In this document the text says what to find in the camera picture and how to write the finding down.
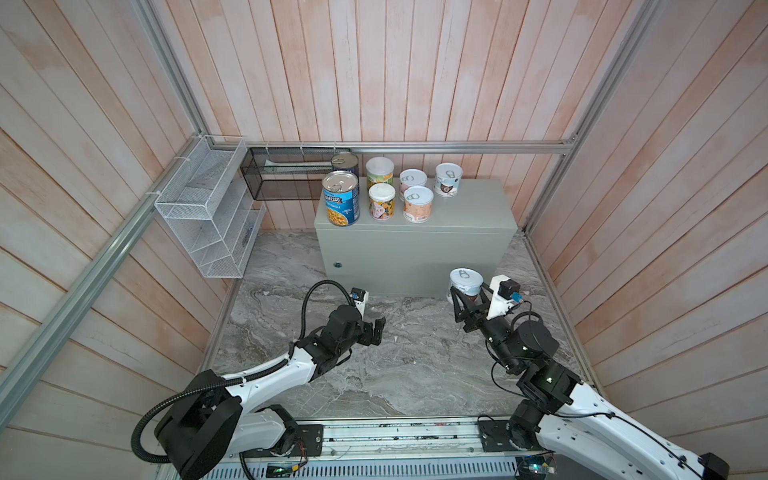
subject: cabinet top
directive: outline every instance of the cabinet top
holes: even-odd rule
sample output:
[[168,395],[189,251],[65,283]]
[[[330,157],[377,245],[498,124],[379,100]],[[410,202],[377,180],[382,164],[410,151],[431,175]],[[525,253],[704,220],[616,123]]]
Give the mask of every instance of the cabinet top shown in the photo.
[[[386,221],[374,220],[369,211],[368,192],[365,189],[366,178],[361,177],[359,195],[360,217],[348,227],[338,227],[328,221],[325,197],[320,197],[315,216],[317,230],[401,230],[425,232],[477,232],[477,233],[514,233],[518,226],[504,195],[502,183],[496,179],[462,179],[458,193],[454,197],[435,195],[432,201],[432,215],[424,223],[412,223],[402,215],[403,201],[395,197],[395,214]],[[396,192],[399,179],[394,180]],[[432,189],[435,184],[430,178],[426,186]]]

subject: robotic arm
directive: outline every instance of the robotic arm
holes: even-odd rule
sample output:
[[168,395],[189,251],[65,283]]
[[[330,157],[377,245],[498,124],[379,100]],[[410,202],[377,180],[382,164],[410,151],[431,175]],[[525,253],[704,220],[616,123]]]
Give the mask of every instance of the robotic arm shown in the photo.
[[[509,323],[505,316],[522,302],[519,288],[506,276],[494,276],[490,286],[483,285],[491,298],[481,290],[480,304],[451,288],[456,322],[463,322],[466,332],[479,329],[493,359],[508,374],[520,375],[517,385],[525,399],[505,423],[511,444],[562,453],[609,479],[727,478],[724,460],[668,442],[556,362],[559,344],[539,314],[525,310]],[[523,317],[528,319],[515,328]],[[478,422],[481,432],[483,423]]]
[[[279,405],[252,411],[281,392],[312,382],[341,365],[352,355],[356,343],[379,345],[386,324],[383,318],[375,324],[362,320],[367,292],[353,289],[350,296],[332,280],[319,284],[323,283],[335,284],[347,299],[347,304],[330,314],[325,326],[291,343],[284,355],[252,369],[224,376],[212,370],[197,374],[182,393],[142,417],[131,436],[134,454],[146,462],[173,463],[183,480],[197,480],[225,455],[251,449],[269,449],[278,456],[289,453],[297,430],[290,414]],[[303,311],[319,284],[307,293]],[[154,430],[167,456],[153,455],[141,446],[141,433],[153,417],[169,406]]]

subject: black mounting plate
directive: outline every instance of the black mounting plate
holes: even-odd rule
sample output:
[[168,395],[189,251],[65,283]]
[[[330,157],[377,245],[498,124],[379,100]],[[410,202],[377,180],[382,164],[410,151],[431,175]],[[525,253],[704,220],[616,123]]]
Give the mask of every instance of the black mounting plate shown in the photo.
[[[318,457],[323,450],[323,426],[320,424],[312,425],[299,425],[299,431],[297,437],[304,442],[304,448],[306,450],[306,456]],[[299,458],[301,457],[301,450],[294,446],[290,455],[285,457],[276,457],[272,455],[269,450],[266,449],[253,449],[245,452],[246,458],[274,458],[276,461],[279,459]]]
[[480,443],[483,452],[516,452],[519,449],[509,442],[509,420],[480,420]]

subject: blue soup can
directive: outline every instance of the blue soup can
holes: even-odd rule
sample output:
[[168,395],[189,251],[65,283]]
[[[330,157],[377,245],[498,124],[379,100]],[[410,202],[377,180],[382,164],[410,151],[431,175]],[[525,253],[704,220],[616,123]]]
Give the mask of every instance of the blue soup can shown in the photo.
[[355,223],[360,216],[357,177],[344,170],[329,173],[323,179],[328,221],[339,227]]

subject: white can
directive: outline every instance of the white can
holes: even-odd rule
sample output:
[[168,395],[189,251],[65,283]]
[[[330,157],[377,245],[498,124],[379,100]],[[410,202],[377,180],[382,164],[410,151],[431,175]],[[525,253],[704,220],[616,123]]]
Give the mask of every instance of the white can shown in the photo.
[[366,176],[368,177],[368,187],[373,184],[392,185],[392,174],[395,172],[395,164],[387,157],[374,157],[366,162]]
[[417,168],[409,168],[400,172],[400,200],[405,200],[406,190],[410,187],[421,187],[427,183],[427,174]]
[[453,197],[458,193],[458,183],[464,171],[457,164],[440,164],[435,168],[435,193],[441,197]]
[[[469,268],[451,270],[451,286],[454,286],[459,292],[464,293],[474,302],[480,294],[482,275]],[[450,288],[448,288],[448,301],[453,304]]]
[[423,223],[429,220],[432,214],[432,198],[434,195],[427,187],[410,187],[406,190],[405,206],[402,215],[407,221]]
[[389,220],[395,213],[395,188],[390,184],[376,184],[368,190],[371,200],[371,217]]

